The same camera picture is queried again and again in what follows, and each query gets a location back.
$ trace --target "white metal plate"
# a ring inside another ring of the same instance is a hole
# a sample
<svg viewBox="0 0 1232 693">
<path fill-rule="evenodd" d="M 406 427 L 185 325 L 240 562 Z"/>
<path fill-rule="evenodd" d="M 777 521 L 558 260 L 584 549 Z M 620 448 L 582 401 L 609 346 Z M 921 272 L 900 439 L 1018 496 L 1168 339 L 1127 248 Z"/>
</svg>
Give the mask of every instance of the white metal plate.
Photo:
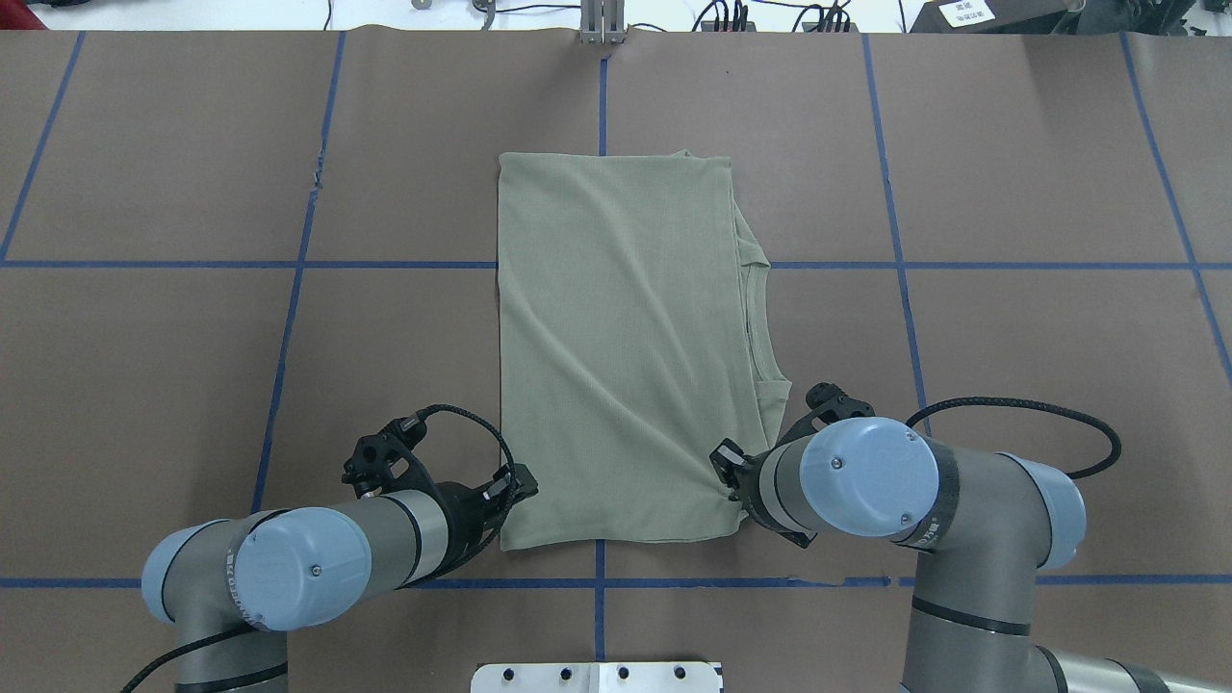
<svg viewBox="0 0 1232 693">
<path fill-rule="evenodd" d="M 945 21 L 950 22 L 950 26 L 955 28 L 991 22 L 997 18 L 984 0 L 960 0 L 958 2 L 940 5 L 938 10 L 941 10 Z"/>
<path fill-rule="evenodd" d="M 722 671 L 711 662 L 484 665 L 471 678 L 471 693 L 722 693 Z"/>
</svg>

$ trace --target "electrical wire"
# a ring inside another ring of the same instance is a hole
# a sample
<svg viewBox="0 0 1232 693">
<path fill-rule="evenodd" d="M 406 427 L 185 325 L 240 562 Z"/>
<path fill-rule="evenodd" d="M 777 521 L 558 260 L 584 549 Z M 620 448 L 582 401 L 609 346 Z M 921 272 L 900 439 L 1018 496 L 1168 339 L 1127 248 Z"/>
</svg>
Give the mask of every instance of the electrical wire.
<svg viewBox="0 0 1232 693">
<path fill-rule="evenodd" d="M 777 5 L 780 7 L 792 7 L 796 10 L 803 10 L 808 5 L 795 5 L 792 2 L 780 2 L 779 0 L 753 0 L 753 2 L 759 2 L 761 5 Z"/>
<path fill-rule="evenodd" d="M 489 31 L 492 22 L 496 21 L 496 0 L 488 0 L 487 2 L 472 0 L 471 5 L 483 12 L 483 26 L 479 27 L 479 31 Z"/>
<path fill-rule="evenodd" d="M 807 15 L 809 10 L 817 10 L 817 23 L 818 25 L 822 23 L 823 18 L 825 18 L 825 7 L 822 7 L 821 5 L 817 5 L 817 4 L 804 5 L 804 9 L 801 10 L 798 15 L 796 15 L 796 23 L 791 25 L 791 32 L 792 33 L 795 33 L 796 30 L 800 28 L 800 22 L 804 20 L 804 15 Z"/>
<path fill-rule="evenodd" d="M 193 651 L 200 650 L 202 647 L 208 647 L 211 645 L 222 642 L 223 640 L 229 640 L 232 638 L 235 638 L 237 635 L 244 635 L 245 633 L 251 633 L 254 630 L 256 630 L 256 629 L 253 628 L 251 625 L 248 625 L 245 623 L 243 625 L 237 625 L 235 628 L 233 628 L 230 630 L 224 630 L 222 633 L 216 633 L 214 635 L 211 635 L 208 638 L 202 638 L 201 640 L 193 640 L 192 642 L 188 642 L 187 645 L 180 645 L 175 650 L 171 650 L 170 652 L 166 652 L 163 656 L 160 656 L 156 660 L 154 660 L 153 662 L 145 665 L 145 668 L 143 668 L 142 671 L 137 672 L 137 676 L 134 676 L 133 678 L 131 678 L 128 681 L 128 683 L 124 684 L 124 687 L 120 689 L 120 693 L 133 693 L 133 691 L 138 686 L 140 686 L 140 683 L 143 681 L 145 681 L 145 678 L 149 675 L 154 673 L 154 670 L 156 670 L 158 667 L 160 667 L 160 666 L 170 662 L 171 660 L 174 660 L 176 657 L 187 655 L 188 652 L 193 652 Z"/>
<path fill-rule="evenodd" d="M 1084 414 L 1082 412 L 1067 409 L 1066 407 L 1058 407 L 1047 402 L 1036 402 L 1035 400 L 1018 400 L 1013 397 L 957 397 L 955 400 L 945 400 L 942 402 L 938 402 L 936 404 L 924 407 L 912 414 L 906 423 L 909 428 L 914 428 L 915 424 L 938 412 L 957 407 L 1008 407 L 1013 409 L 1034 409 L 1036 412 L 1046 412 L 1067 419 L 1073 419 L 1099 430 L 1108 437 L 1111 450 L 1108 453 L 1106 457 L 1089 467 L 1074 472 L 1066 472 L 1066 476 L 1073 480 L 1094 476 L 1115 465 L 1121 457 L 1121 437 L 1116 434 L 1116 430 L 1114 430 L 1112 427 L 1090 414 Z"/>
<path fill-rule="evenodd" d="M 809 33 L 846 33 L 851 30 L 851 15 L 846 14 L 844 7 L 851 4 L 851 0 L 839 5 L 838 0 L 828 7 L 828 12 L 822 17 L 822 21 L 817 22 L 813 28 L 804 30 Z"/>
<path fill-rule="evenodd" d="M 692 28 L 690 28 L 689 31 L 697 31 L 697 27 L 701 26 L 701 21 L 706 17 L 706 12 L 708 12 L 711 7 L 715 7 L 715 28 L 717 30 L 718 25 L 719 25 L 719 21 L 718 21 L 718 6 L 719 5 L 723 6 L 723 17 L 724 17 L 723 18 L 723 23 L 726 25 L 727 23 L 727 18 L 726 17 L 727 17 L 727 10 L 728 10 L 728 7 L 727 7 L 727 0 L 710 0 L 710 4 L 706 5 L 705 7 L 702 7 L 701 12 L 697 14 L 697 20 L 694 22 Z"/>
<path fill-rule="evenodd" d="M 426 576 L 416 580 L 415 582 L 410 582 L 410 583 L 403 584 L 398 589 L 405 589 L 408 587 L 414 587 L 414 586 L 416 586 L 416 584 L 419 584 L 421 582 L 428 582 L 429 580 L 435 580 L 435 578 L 437 578 L 437 577 L 440 577 L 440 576 L 442 576 L 442 575 L 445 575 L 447 572 L 455 571 L 455 570 L 464 566 L 466 564 L 468 564 L 471 561 L 471 559 L 478 556 L 479 552 L 482 552 L 484 549 L 487 549 L 488 545 L 492 544 L 492 541 L 496 538 L 496 535 L 500 534 L 501 528 L 505 527 L 505 519 L 509 518 L 509 511 L 511 511 L 513 507 L 514 507 L 514 486 L 513 486 L 513 482 L 514 482 L 514 454 L 509 451 L 509 445 L 505 443 L 505 438 L 503 435 L 500 435 L 500 430 L 498 430 L 496 427 L 494 427 L 490 423 L 488 423 L 487 419 L 484 419 L 479 414 L 468 412 L 468 411 L 463 409 L 462 407 L 455 407 L 453 404 L 432 404 L 430 407 L 425 407 L 425 408 L 415 412 L 415 418 L 418 418 L 421 422 L 423 420 L 428 420 L 428 417 L 430 417 L 430 416 L 432 416 L 432 414 L 435 414 L 437 412 L 450 412 L 451 414 L 457 414 L 460 417 L 468 418 L 468 419 L 473 420 L 474 423 L 482 425 L 484 429 L 487 429 L 488 433 L 490 433 L 492 437 L 496 439 L 496 444 L 500 445 L 500 454 L 504 455 L 504 457 L 505 457 L 505 464 L 501 465 L 501 466 L 505 469 L 505 472 L 509 475 L 510 485 L 505 487 L 505 492 L 504 492 L 505 493 L 505 499 L 500 503 L 500 509 L 498 511 L 496 519 L 493 523 L 492 531 L 488 533 L 488 536 L 484 536 L 483 540 L 479 541 L 478 544 L 476 544 L 473 549 L 471 549 L 471 550 L 466 551 L 464 554 L 462 554 L 461 556 L 458 556 L 458 559 L 456 561 L 453 561 L 452 564 L 450 564 L 448 566 L 440 566 L 435 571 L 432 571 L 431 573 L 429 573 L 429 575 L 426 575 Z"/>
<path fill-rule="evenodd" d="M 506 7 L 504 10 L 496 10 L 498 15 L 504 15 L 505 12 L 522 12 L 525 10 L 580 10 L 582 5 L 522 5 L 521 7 Z"/>
</svg>

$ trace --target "folded t-shirt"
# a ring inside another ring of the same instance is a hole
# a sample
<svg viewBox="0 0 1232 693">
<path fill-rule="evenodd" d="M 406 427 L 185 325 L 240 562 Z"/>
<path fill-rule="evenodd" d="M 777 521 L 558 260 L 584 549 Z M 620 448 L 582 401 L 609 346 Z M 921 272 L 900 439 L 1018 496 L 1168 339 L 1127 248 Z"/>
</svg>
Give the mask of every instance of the folded t-shirt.
<svg viewBox="0 0 1232 693">
<path fill-rule="evenodd" d="M 708 461 L 770 448 L 791 383 L 727 158 L 500 157 L 501 429 L 538 480 L 501 546 L 696 541 L 742 519 Z"/>
</svg>

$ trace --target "black band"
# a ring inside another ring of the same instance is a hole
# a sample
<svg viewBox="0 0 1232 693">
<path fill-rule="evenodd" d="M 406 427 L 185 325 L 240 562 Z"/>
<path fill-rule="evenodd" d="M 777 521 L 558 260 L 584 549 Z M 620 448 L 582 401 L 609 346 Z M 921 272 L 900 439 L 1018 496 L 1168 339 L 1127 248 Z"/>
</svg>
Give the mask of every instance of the black band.
<svg viewBox="0 0 1232 693">
<path fill-rule="evenodd" d="M 1133 684 L 1138 687 L 1140 693 L 1172 693 L 1172 689 L 1168 688 L 1168 684 L 1163 682 L 1163 678 L 1154 670 L 1140 667 L 1138 665 L 1127 665 L 1116 660 L 1108 661 L 1124 668 L 1130 675 L 1130 678 L 1133 679 Z"/>
<path fill-rule="evenodd" d="M 384 498 L 386 501 L 389 501 L 394 506 L 402 508 L 402 512 L 407 513 L 407 519 L 410 520 L 410 528 L 415 530 L 415 560 L 410 564 L 410 572 L 407 573 L 407 578 L 402 581 L 403 584 L 407 584 L 410 582 L 410 577 L 415 575 L 415 571 L 419 570 L 419 559 L 423 557 L 424 551 L 424 535 L 419 531 L 419 520 L 415 519 L 415 513 L 411 513 L 410 508 L 403 506 L 400 501 L 387 496 L 377 496 L 377 498 Z"/>
<path fill-rule="evenodd" d="M 219 678 L 217 681 L 206 681 L 202 683 L 176 683 L 175 693 L 219 693 L 221 691 L 233 691 L 235 688 L 244 688 L 245 686 L 265 683 L 271 678 L 277 678 L 280 676 L 285 676 L 286 673 L 287 662 L 282 662 L 276 667 L 245 673 L 244 676 L 233 676 L 230 678 Z"/>
<path fill-rule="evenodd" d="M 1057 661 L 1057 656 L 1039 645 L 1036 645 L 1035 649 L 1044 655 L 1045 660 L 1047 660 L 1048 668 L 1052 670 L 1052 679 L 1057 682 L 1057 693 L 1069 693 L 1069 682 L 1066 681 L 1066 672 L 1061 668 L 1061 662 Z"/>
<path fill-rule="evenodd" d="M 230 544 L 227 545 L 227 562 L 224 568 L 225 572 L 223 573 L 227 580 L 227 591 L 230 593 L 232 602 L 234 602 L 235 608 L 239 609 L 239 615 L 240 618 L 244 619 L 244 623 L 251 625 L 257 630 L 270 630 L 270 629 L 266 628 L 264 623 L 254 623 L 249 618 L 251 614 L 249 614 L 248 609 L 244 608 L 244 603 L 239 601 L 239 591 L 235 584 L 235 557 L 239 555 L 239 547 L 244 544 L 244 540 L 248 539 L 248 535 L 253 534 L 253 530 L 261 527 L 262 523 L 290 512 L 291 508 L 281 508 L 277 511 L 261 511 L 251 515 L 248 515 L 246 518 L 239 522 L 240 523 L 251 522 L 253 524 L 250 524 L 246 529 L 241 524 L 240 528 L 235 531 L 235 534 L 232 535 Z"/>
<path fill-rule="evenodd" d="M 945 536 L 954 524 L 954 514 L 958 511 L 958 461 L 954 450 L 933 440 L 928 441 L 933 457 L 936 460 L 938 487 L 936 501 L 923 522 L 915 525 L 915 531 L 901 541 L 899 546 L 930 551 Z"/>
<path fill-rule="evenodd" d="M 171 565 L 175 564 L 175 560 L 180 557 L 180 551 L 184 551 L 184 547 L 188 545 L 188 541 L 192 541 L 193 536 L 201 534 L 202 531 L 209 529 L 211 527 L 221 522 L 227 522 L 227 520 L 218 519 L 214 522 L 207 522 L 205 525 L 197 528 L 197 531 L 190 534 L 188 538 L 184 540 L 184 544 L 180 544 L 180 547 L 175 550 L 175 555 L 172 555 L 171 560 L 166 562 L 166 570 L 163 572 L 163 575 L 159 576 L 158 601 L 163 605 L 163 613 L 166 614 L 166 618 L 171 619 L 171 623 L 175 623 L 175 618 L 171 617 L 171 612 L 169 612 L 166 608 L 166 591 L 163 589 L 164 587 L 166 587 L 166 576 L 168 573 L 171 572 Z"/>
<path fill-rule="evenodd" d="M 936 617 L 942 620 L 956 623 L 958 625 L 966 625 L 967 628 L 978 628 L 979 630 L 987 630 L 991 633 L 1000 633 L 1003 635 L 1030 635 L 1031 624 L 1029 623 L 1011 623 L 1008 620 L 988 619 L 984 617 L 977 617 L 975 614 L 968 614 L 966 612 L 958 612 L 942 607 L 940 604 L 934 604 L 933 602 L 925 602 L 919 597 L 912 597 L 912 608 L 917 612 L 925 613 L 930 617 Z"/>
</svg>

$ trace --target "blue tape grid line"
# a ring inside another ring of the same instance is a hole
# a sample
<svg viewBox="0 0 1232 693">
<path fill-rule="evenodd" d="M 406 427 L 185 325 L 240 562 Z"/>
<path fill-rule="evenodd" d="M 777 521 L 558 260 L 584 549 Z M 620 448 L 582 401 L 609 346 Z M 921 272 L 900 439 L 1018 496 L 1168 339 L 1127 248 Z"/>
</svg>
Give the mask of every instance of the blue tape grid line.
<svg viewBox="0 0 1232 693">
<path fill-rule="evenodd" d="M 10 269 L 298 269 L 297 260 L 5 260 Z M 495 260 L 304 260 L 308 270 L 494 270 Z M 1232 263 L 962 263 L 880 260 L 776 260 L 775 270 L 1111 270 L 1202 271 L 1232 270 Z"/>
<path fill-rule="evenodd" d="M 1125 55 L 1125 69 L 1130 75 L 1130 88 L 1133 90 L 1133 102 L 1138 109 L 1138 117 L 1142 118 L 1142 129 L 1147 137 L 1147 146 L 1151 147 L 1151 155 L 1154 158 L 1156 169 L 1159 171 L 1159 184 L 1168 197 L 1168 208 L 1172 210 L 1172 219 L 1177 223 L 1177 234 L 1180 236 L 1180 244 L 1185 248 L 1185 259 L 1194 274 L 1194 282 L 1198 285 L 1198 296 L 1202 302 L 1202 311 L 1206 313 L 1206 322 L 1211 326 L 1211 337 L 1215 339 L 1215 348 L 1220 353 L 1220 361 L 1223 364 L 1223 375 L 1232 385 L 1232 359 L 1228 359 L 1227 342 L 1220 329 L 1220 322 L 1215 317 L 1211 307 L 1211 297 L 1206 293 L 1206 282 L 1202 280 L 1201 269 L 1198 266 L 1198 256 L 1194 254 L 1194 243 L 1189 238 L 1189 229 L 1185 228 L 1185 218 L 1180 215 L 1180 206 L 1177 203 L 1177 194 L 1172 187 L 1172 179 L 1168 176 L 1168 166 L 1163 163 L 1159 153 L 1159 144 L 1156 142 L 1154 129 L 1151 127 L 1151 116 L 1147 115 L 1146 102 L 1142 100 L 1142 89 L 1138 85 L 1138 72 L 1133 65 L 1133 52 L 1130 51 L 1130 38 L 1121 32 L 1121 53 Z"/>
<path fill-rule="evenodd" d="M 611 55 L 605 55 L 599 60 L 599 155 L 607 155 L 607 60 Z M 602 539 L 595 540 L 595 661 L 607 660 L 607 543 Z"/>
<path fill-rule="evenodd" d="M 287 322 L 282 328 L 282 345 L 278 348 L 278 366 L 274 374 L 274 393 L 270 396 L 270 413 L 265 419 L 265 438 L 261 441 L 261 461 L 256 470 L 256 485 L 253 488 L 251 512 L 261 509 L 265 497 L 265 478 L 270 471 L 270 455 L 274 450 L 274 424 L 282 402 L 282 383 L 287 374 L 287 350 L 291 348 L 291 329 L 299 308 L 299 289 L 303 285 L 304 265 L 308 259 L 308 243 L 312 240 L 312 222 L 317 215 L 317 197 L 320 192 L 320 174 L 325 168 L 325 150 L 329 147 L 329 126 L 334 116 L 334 100 L 338 96 L 338 78 L 342 70 L 342 53 L 346 48 L 346 32 L 338 35 L 338 49 L 334 53 L 334 74 L 329 80 L 329 97 L 325 100 L 325 116 L 320 123 L 320 152 L 317 154 L 317 170 L 313 174 L 314 185 L 308 194 L 308 208 L 304 212 L 304 228 L 299 238 L 299 258 L 296 260 L 296 279 L 291 284 L 291 301 L 287 305 Z"/>
<path fill-rule="evenodd" d="M 915 586 L 914 577 L 849 577 L 843 582 L 813 582 L 793 577 L 494 577 L 434 580 L 415 587 L 425 591 L 456 589 L 586 589 L 600 583 L 604 589 L 871 589 Z M 1131 573 L 1131 575 L 1044 575 L 1041 587 L 1095 586 L 1202 586 L 1232 584 L 1232 573 Z M 139 589 L 136 577 L 0 577 L 9 589 Z"/>
<path fill-rule="evenodd" d="M 43 158 L 47 139 L 52 136 L 52 126 L 55 125 L 55 116 L 60 112 L 60 104 L 64 102 L 64 92 L 69 89 L 69 80 L 73 79 L 73 69 L 76 68 L 76 59 L 81 55 L 81 46 L 84 43 L 85 32 L 79 31 L 76 42 L 73 44 L 73 53 L 69 54 L 69 62 L 64 67 L 64 76 L 60 78 L 60 88 L 55 91 L 52 110 L 48 111 L 47 122 L 43 123 L 43 133 L 38 136 L 34 155 L 30 158 L 30 168 L 26 169 L 26 180 L 21 184 L 21 191 L 17 194 L 17 203 L 14 205 L 12 215 L 9 217 L 9 227 L 5 229 L 4 240 L 0 242 L 0 263 L 9 256 L 9 245 L 12 244 L 12 237 L 17 233 L 17 222 L 21 221 L 21 211 L 26 207 L 26 196 L 30 195 L 30 187 L 34 184 L 34 174 L 38 173 L 38 162 Z"/>
<path fill-rule="evenodd" d="M 890 239 L 894 245 L 894 270 L 898 273 L 898 293 L 903 302 L 903 322 L 907 327 L 907 348 L 912 356 L 912 375 L 915 377 L 915 404 L 928 406 L 924 392 L 924 367 L 920 365 L 919 342 L 915 339 L 915 316 L 912 313 L 910 289 L 907 285 L 907 260 L 903 256 L 903 240 L 898 229 L 898 208 L 894 206 L 894 189 L 890 184 L 890 157 L 886 153 L 886 132 L 881 123 L 881 101 L 877 99 L 877 76 L 872 68 L 872 46 L 869 35 L 860 35 L 864 44 L 864 68 L 869 78 L 869 102 L 872 106 L 872 127 L 877 138 L 877 159 L 881 162 L 881 182 L 886 191 L 886 213 L 890 217 Z M 924 430 L 933 435 L 933 425 L 924 419 Z"/>
</svg>

